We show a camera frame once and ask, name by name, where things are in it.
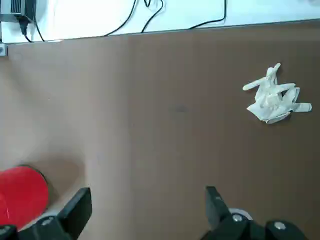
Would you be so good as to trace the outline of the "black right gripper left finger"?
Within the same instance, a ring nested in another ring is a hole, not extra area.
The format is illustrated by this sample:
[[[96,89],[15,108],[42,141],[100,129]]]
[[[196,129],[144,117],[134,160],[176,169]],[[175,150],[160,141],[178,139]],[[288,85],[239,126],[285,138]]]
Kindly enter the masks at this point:
[[[92,215],[92,195],[89,187],[80,188],[57,215],[39,219],[18,231],[14,225],[2,225],[2,240],[76,240]]]

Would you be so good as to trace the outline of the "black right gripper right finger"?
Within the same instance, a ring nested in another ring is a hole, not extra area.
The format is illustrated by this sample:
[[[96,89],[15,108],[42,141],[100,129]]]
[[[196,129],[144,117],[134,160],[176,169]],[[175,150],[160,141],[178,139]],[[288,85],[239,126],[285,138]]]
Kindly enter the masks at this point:
[[[306,240],[305,234],[293,223],[269,220],[260,225],[245,211],[231,212],[214,186],[205,188],[205,212],[210,230],[203,240]]]

